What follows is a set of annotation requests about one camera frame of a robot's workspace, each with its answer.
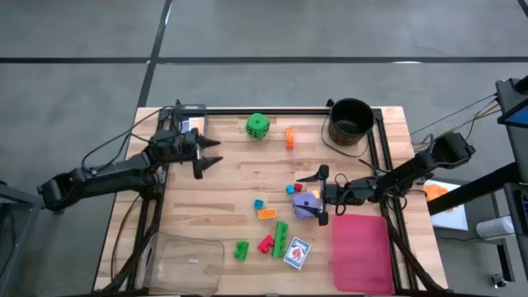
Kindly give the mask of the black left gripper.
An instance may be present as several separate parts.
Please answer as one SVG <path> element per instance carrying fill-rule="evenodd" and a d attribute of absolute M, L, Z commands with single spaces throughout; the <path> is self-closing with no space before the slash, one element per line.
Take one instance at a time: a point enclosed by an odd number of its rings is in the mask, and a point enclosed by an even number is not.
<path fill-rule="evenodd" d="M 159 130 L 150 139 L 150 162 L 158 166 L 169 163 L 192 162 L 195 178 L 202 178 L 202 169 L 208 169 L 223 158 L 199 157 L 199 147 L 206 149 L 220 145 L 218 140 L 203 137 L 197 128 L 185 133 Z"/>

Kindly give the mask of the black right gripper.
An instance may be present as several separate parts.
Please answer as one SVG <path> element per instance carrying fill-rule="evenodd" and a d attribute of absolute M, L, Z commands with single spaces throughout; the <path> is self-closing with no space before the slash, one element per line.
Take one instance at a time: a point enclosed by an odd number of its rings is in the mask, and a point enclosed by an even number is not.
<path fill-rule="evenodd" d="M 327 204 L 334 205 L 334 214 L 342 216 L 347 210 L 346 200 L 352 198 L 350 186 L 339 186 L 337 182 L 328 185 L 329 178 L 328 165 L 321 165 L 316 173 L 310 177 L 298 179 L 297 182 L 317 182 L 320 181 L 320 206 L 318 202 L 310 204 L 305 201 L 300 209 L 309 212 L 313 217 L 318 217 L 318 225 L 326 226 L 329 221 Z"/>

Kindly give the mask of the purple foam die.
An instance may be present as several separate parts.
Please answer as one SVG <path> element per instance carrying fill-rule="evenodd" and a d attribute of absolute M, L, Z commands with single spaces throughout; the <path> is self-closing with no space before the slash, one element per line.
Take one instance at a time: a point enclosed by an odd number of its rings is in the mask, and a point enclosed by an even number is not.
<path fill-rule="evenodd" d="M 316 197 L 311 192 L 305 192 L 298 194 L 293 198 L 293 207 L 295 216 L 297 219 L 309 219 L 309 218 L 318 218 L 313 217 L 309 212 L 300 209 L 300 206 L 305 202 L 308 201 L 310 204 L 314 204 L 315 202 L 318 202 Z"/>

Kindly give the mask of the long green toy block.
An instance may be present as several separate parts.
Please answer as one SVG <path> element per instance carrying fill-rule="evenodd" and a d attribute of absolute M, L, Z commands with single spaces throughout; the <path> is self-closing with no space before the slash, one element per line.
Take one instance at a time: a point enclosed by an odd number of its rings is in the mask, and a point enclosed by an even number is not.
<path fill-rule="evenodd" d="M 276 222 L 276 233 L 274 237 L 274 246 L 271 252 L 272 257 L 282 258 L 285 256 L 287 233 L 288 233 L 288 224 L 282 221 L 277 221 Z"/>

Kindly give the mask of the green foam die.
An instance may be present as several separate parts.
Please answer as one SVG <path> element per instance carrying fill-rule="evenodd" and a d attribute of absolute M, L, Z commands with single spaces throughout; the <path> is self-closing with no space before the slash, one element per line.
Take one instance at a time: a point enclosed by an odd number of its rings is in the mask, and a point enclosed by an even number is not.
<path fill-rule="evenodd" d="M 264 139 L 270 126 L 271 121 L 267 116 L 261 113 L 253 113 L 247 119 L 245 130 L 254 139 Z"/>

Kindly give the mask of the white playing card box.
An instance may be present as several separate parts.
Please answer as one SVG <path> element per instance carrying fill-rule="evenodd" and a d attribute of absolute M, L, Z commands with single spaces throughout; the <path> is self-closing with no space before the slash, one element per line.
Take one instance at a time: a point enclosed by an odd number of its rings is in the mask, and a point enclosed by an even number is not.
<path fill-rule="evenodd" d="M 310 251 L 310 244 L 300 238 L 294 237 L 285 253 L 283 261 L 293 268 L 300 270 Z"/>

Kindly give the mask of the large red toy block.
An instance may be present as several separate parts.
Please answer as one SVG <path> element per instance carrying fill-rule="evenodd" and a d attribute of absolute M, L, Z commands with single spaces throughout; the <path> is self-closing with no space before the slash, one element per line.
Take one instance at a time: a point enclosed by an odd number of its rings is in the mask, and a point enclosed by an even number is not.
<path fill-rule="evenodd" d="M 274 238 L 268 234 L 266 237 L 264 237 L 264 239 L 258 244 L 257 246 L 257 250 L 263 254 L 267 254 L 269 253 L 272 248 L 274 247 L 275 245 L 275 240 Z"/>

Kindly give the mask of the short green toy block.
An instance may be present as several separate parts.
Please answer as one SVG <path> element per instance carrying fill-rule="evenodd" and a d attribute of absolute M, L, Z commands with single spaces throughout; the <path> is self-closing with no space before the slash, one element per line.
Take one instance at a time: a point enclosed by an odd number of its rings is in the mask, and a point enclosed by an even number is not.
<path fill-rule="evenodd" d="M 248 241 L 237 241 L 233 256 L 235 259 L 243 262 L 246 260 L 248 254 Z"/>

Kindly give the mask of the large clear plastic bin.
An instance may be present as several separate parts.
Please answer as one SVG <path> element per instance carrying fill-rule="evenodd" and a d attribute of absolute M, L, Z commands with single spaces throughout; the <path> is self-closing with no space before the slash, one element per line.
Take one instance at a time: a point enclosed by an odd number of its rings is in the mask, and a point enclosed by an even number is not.
<path fill-rule="evenodd" d="M 211 296 L 224 268 L 219 241 L 155 233 L 139 264 L 138 284 L 151 291 Z"/>

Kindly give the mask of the black pumpkin bucket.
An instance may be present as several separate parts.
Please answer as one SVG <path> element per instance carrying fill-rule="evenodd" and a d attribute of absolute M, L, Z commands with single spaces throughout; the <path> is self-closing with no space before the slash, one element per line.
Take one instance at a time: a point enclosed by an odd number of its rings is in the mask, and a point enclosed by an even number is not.
<path fill-rule="evenodd" d="M 341 146 L 358 143 L 374 125 L 374 112 L 363 101 L 344 98 L 333 103 L 329 112 L 328 133 Z"/>

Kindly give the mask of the orange object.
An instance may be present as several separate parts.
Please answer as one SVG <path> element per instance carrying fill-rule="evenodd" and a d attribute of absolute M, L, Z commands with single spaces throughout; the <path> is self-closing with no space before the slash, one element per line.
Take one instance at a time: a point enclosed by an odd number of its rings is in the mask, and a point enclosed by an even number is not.
<path fill-rule="evenodd" d="M 432 201 L 436 198 L 443 196 L 444 194 L 448 193 L 449 190 L 444 188 L 443 186 L 439 186 L 437 184 L 429 184 L 425 185 L 423 187 L 423 190 L 426 192 L 426 201 Z"/>

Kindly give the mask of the grey roll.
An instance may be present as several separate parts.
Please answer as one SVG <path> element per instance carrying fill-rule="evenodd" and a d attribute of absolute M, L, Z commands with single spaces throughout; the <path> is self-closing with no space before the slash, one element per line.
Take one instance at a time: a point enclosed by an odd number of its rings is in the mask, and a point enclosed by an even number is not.
<path fill-rule="evenodd" d="M 510 215 L 480 222 L 476 225 L 475 230 L 478 236 L 485 240 L 502 238 L 515 233 Z"/>

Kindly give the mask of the dark grey cart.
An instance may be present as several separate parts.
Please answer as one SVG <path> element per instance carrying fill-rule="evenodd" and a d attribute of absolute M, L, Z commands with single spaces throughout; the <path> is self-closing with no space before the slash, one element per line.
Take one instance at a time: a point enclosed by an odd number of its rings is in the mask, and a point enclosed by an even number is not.
<path fill-rule="evenodd" d="M 0 181 L 0 297 L 12 290 L 41 208 L 39 197 Z"/>

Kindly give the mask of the tablet with blue screen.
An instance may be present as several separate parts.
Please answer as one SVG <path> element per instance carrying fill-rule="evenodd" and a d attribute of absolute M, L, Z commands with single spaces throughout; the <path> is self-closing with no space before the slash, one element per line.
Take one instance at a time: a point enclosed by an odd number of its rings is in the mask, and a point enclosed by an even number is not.
<path fill-rule="evenodd" d="M 510 109 L 497 119 L 498 124 L 528 128 L 528 105 Z"/>

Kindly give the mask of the black aluminium rig frame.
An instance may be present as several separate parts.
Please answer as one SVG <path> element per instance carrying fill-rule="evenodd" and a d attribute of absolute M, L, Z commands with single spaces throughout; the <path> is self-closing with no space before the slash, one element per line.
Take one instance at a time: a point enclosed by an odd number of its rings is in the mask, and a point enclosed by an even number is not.
<path fill-rule="evenodd" d="M 203 178 L 193 177 L 189 164 L 174 164 L 167 175 L 160 230 L 189 238 L 219 241 L 224 245 L 224 268 L 220 295 L 334 295 L 332 279 L 332 229 L 314 221 L 295 218 L 285 188 L 295 180 L 314 174 L 327 164 L 332 179 L 343 180 L 370 174 L 373 156 L 382 168 L 397 167 L 413 157 L 408 126 L 399 106 L 382 109 L 384 129 L 374 132 L 374 141 L 362 140 L 333 151 L 323 127 L 324 107 L 268 107 L 262 113 L 271 120 L 264 140 L 247 136 L 245 123 L 250 107 L 214 108 L 207 117 L 206 134 L 221 142 L 208 148 L 209 156 L 223 159 Z M 285 128 L 295 133 L 293 150 L 285 148 Z M 274 220 L 260 220 L 256 199 L 276 210 L 278 220 L 288 224 L 290 238 L 311 246 L 300 270 L 280 258 L 257 250 L 257 245 L 276 230 Z M 237 241 L 248 241 L 246 260 L 234 258 Z"/>

